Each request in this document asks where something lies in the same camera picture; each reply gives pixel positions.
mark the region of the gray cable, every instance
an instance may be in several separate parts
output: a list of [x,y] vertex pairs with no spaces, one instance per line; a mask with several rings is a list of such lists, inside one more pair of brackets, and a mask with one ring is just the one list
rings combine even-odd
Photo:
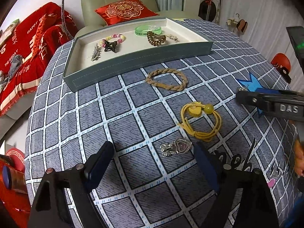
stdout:
[[69,30],[67,29],[66,25],[65,25],[65,19],[64,19],[64,0],[61,0],[61,20],[62,20],[63,29],[65,30],[67,36],[70,39],[74,39],[73,36],[71,35],[71,33],[69,32]]

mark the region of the blue cap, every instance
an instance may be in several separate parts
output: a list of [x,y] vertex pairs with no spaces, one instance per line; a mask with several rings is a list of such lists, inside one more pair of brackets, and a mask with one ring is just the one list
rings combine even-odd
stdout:
[[12,176],[10,169],[5,165],[2,169],[2,177],[4,185],[7,189],[12,189]]

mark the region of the washing machine door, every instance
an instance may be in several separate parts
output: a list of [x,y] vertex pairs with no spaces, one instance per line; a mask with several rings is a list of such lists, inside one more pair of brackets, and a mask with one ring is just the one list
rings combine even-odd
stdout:
[[[199,17],[202,18],[203,20],[206,20],[208,3],[209,0],[204,0],[199,6]],[[215,19],[215,16],[216,16],[216,6],[214,2],[212,2],[208,21],[212,22]]]

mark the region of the red blanket with white text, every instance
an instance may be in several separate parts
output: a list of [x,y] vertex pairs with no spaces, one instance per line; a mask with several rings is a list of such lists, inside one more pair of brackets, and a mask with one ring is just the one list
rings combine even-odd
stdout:
[[[45,14],[56,16],[57,19],[55,25],[44,32],[39,43],[39,54],[31,61],[30,56],[37,27]],[[77,28],[67,12],[65,12],[65,21],[69,32],[75,36]],[[23,95],[37,90],[54,52],[68,41],[69,39],[61,25],[60,7],[52,2],[36,10],[15,28],[12,36],[0,49],[0,70],[8,74],[10,61],[16,54],[22,55],[26,61],[0,93],[0,116],[5,114]]]

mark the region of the tablecloth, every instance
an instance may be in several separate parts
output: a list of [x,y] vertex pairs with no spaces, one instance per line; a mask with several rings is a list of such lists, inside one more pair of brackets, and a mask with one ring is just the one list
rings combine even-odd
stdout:
[[[92,199],[109,227],[199,227],[216,195],[199,171],[192,152],[162,157],[160,144],[184,137],[177,126],[186,103],[211,103],[221,114],[220,132],[204,142],[221,160],[251,163],[274,178],[271,194],[280,223],[297,196],[292,144],[295,127],[284,119],[261,116],[254,107],[235,101],[238,80],[257,78],[266,88],[287,89],[275,68],[235,34],[203,20],[184,20],[214,41],[210,55],[137,69],[91,85],[76,93],[64,82],[63,70],[74,41],[60,47],[37,90],[28,121],[25,177],[31,203],[48,167],[65,170],[85,162],[104,141],[115,145],[115,156]],[[188,77],[187,88],[174,92],[145,83],[157,68],[176,68]],[[177,85],[163,74],[157,80]],[[191,118],[196,130],[210,131],[212,116]],[[232,227],[242,191],[236,193],[225,227]],[[66,190],[76,227],[82,227],[70,190]]]

